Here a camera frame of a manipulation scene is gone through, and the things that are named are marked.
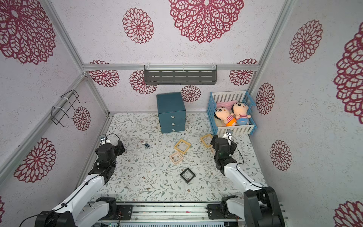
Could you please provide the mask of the large yellow brooch box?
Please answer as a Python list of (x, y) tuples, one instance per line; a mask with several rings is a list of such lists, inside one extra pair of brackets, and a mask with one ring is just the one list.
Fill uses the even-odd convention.
[(177, 144), (174, 146), (174, 149), (179, 153), (185, 155), (188, 149), (191, 147), (191, 144), (183, 139), (180, 139)]

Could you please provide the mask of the teal three-drawer cabinet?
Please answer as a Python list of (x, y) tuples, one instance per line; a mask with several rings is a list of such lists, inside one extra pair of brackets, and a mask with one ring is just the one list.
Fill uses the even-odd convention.
[(162, 134), (185, 130), (186, 108), (181, 92), (158, 94), (157, 110)]

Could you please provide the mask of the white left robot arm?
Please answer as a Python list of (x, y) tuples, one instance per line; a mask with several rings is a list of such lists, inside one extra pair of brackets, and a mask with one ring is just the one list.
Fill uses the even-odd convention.
[(83, 183), (77, 187), (63, 202), (51, 211), (25, 218), (25, 221), (35, 218), (35, 227), (92, 227), (99, 220), (130, 220), (131, 205), (118, 208), (113, 197), (100, 197), (84, 211), (85, 205), (94, 194), (111, 179), (117, 165), (117, 158), (125, 152), (123, 143), (118, 140), (113, 145), (109, 139), (101, 140), (100, 146), (95, 150), (96, 162)]

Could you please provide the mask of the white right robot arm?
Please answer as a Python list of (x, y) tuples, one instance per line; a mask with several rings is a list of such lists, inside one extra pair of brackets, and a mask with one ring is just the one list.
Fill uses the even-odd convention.
[(285, 220), (275, 190), (255, 182), (242, 170), (242, 163), (232, 157), (237, 144), (217, 135), (212, 137), (210, 144), (215, 150), (217, 170), (244, 193), (242, 199), (235, 195), (222, 198), (218, 212), (225, 218), (237, 216), (248, 227), (284, 227)]

